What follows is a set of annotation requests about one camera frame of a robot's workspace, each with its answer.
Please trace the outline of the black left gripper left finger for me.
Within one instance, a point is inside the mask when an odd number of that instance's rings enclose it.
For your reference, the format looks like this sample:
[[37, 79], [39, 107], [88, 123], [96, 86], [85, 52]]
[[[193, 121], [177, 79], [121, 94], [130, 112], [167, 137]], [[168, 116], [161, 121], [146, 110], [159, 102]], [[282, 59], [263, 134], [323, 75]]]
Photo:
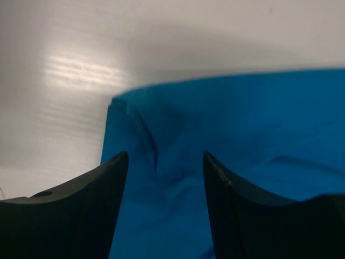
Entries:
[[31, 197], [1, 201], [1, 258], [108, 258], [128, 173], [121, 152]]

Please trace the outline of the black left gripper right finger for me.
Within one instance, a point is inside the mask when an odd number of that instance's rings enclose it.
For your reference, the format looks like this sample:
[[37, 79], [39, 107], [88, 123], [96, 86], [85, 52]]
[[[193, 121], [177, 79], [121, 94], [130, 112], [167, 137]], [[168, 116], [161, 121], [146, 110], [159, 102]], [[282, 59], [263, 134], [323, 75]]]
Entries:
[[207, 152], [203, 178], [216, 258], [344, 258], [344, 195], [287, 199]]

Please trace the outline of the blue t shirt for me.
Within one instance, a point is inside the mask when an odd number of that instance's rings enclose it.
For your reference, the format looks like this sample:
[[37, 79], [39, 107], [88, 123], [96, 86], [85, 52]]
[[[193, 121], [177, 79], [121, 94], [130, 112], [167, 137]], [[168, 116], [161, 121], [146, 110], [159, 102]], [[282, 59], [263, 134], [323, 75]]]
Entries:
[[110, 258], [213, 258], [202, 158], [304, 200], [344, 192], [344, 70], [204, 78], [113, 98], [102, 161], [128, 176]]

